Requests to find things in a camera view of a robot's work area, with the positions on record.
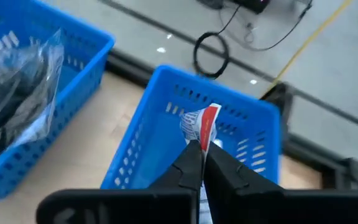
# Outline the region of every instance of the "wooden surface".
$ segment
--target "wooden surface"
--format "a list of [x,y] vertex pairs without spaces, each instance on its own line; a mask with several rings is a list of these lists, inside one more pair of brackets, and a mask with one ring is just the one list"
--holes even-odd
[[[105,75],[101,89],[15,193],[0,202],[0,224],[35,223],[38,203],[56,190],[99,188],[142,94],[142,88],[127,80]],[[315,189],[320,183],[318,172],[282,157],[283,187]]]

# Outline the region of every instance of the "blue plastic basket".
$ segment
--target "blue plastic basket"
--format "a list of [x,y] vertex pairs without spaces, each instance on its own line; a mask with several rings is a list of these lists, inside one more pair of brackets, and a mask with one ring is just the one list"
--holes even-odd
[[65,61],[50,133],[43,140],[10,147],[0,155],[0,198],[16,188],[99,87],[107,54],[114,44],[107,34],[41,2],[0,0],[0,48],[45,42],[58,29],[63,33]]
[[147,85],[101,188],[147,188],[186,146],[179,115],[211,103],[222,105],[216,128],[223,149],[277,183],[281,143],[278,109],[181,70],[161,66]]

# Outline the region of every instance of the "yellow cable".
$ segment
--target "yellow cable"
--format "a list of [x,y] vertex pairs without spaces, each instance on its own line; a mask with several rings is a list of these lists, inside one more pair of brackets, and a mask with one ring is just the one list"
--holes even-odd
[[285,72],[290,68],[290,66],[292,65],[292,63],[295,61],[295,59],[302,53],[302,51],[312,42],[314,41],[314,39],[330,24],[332,23],[338,15],[340,15],[340,13],[345,10],[345,8],[347,6],[350,5],[350,3],[353,0],[345,0],[342,5],[336,9],[336,11],[328,18],[324,21],[324,23],[318,28],[316,29],[316,31],[308,37],[308,39],[305,41],[305,43],[303,43],[302,47],[300,47],[296,53],[292,56],[292,58],[290,59],[290,61],[284,66],[284,68],[281,70],[281,72],[277,75],[277,77],[273,80],[272,84],[269,86],[269,88],[267,89],[267,91],[262,95],[264,96],[267,92],[269,92],[273,87],[275,87],[275,85],[277,85],[279,83],[279,81],[281,80],[281,78],[283,77],[283,75],[285,74]]

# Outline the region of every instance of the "black device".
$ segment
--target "black device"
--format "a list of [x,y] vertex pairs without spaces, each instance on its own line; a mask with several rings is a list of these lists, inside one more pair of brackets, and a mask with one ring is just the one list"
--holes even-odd
[[[222,9],[224,0],[197,0],[211,9]],[[231,0],[239,5],[259,14],[264,11],[270,0]]]
[[241,6],[246,7],[252,12],[259,14],[263,12],[266,6],[270,3],[270,0],[232,0],[235,3],[240,4]]

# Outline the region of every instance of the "floor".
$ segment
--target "floor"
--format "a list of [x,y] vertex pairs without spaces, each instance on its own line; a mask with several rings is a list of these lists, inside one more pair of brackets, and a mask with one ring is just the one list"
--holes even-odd
[[[150,66],[168,63],[193,72],[193,45],[165,30],[150,26],[100,0],[83,0],[81,4],[76,0],[44,1],[111,33],[117,40],[116,49]],[[122,4],[194,39],[204,31],[221,28],[219,13],[199,5],[195,0],[103,1]],[[255,46],[274,43],[285,33],[284,30],[290,29],[303,7],[302,4],[290,7],[292,1],[273,1],[266,13],[260,17],[242,10],[228,30],[242,37],[241,32],[244,29],[240,23],[245,17],[258,28],[255,30]],[[268,52],[250,52],[226,38],[232,56],[275,76],[302,42],[341,2],[342,0],[314,0],[313,8],[299,28],[277,48]],[[230,9],[225,9],[222,12],[223,19],[227,19],[230,13]],[[207,44],[219,49],[214,40],[207,41]],[[200,50],[198,56],[202,66],[211,71],[217,70],[223,61],[205,50]],[[269,86],[269,82],[263,77],[255,76],[233,63],[229,64],[225,74],[216,81],[255,97],[259,97]],[[354,1],[337,21],[307,48],[288,71],[285,81],[358,118],[358,1]],[[358,125],[308,100],[295,98],[290,126],[290,132],[328,148],[335,154],[358,159]]]
[[[105,74],[101,85],[17,190],[0,202],[0,223],[35,223],[38,203],[56,190],[99,188],[143,93],[112,74]],[[282,157],[280,185],[318,189],[321,177]]]

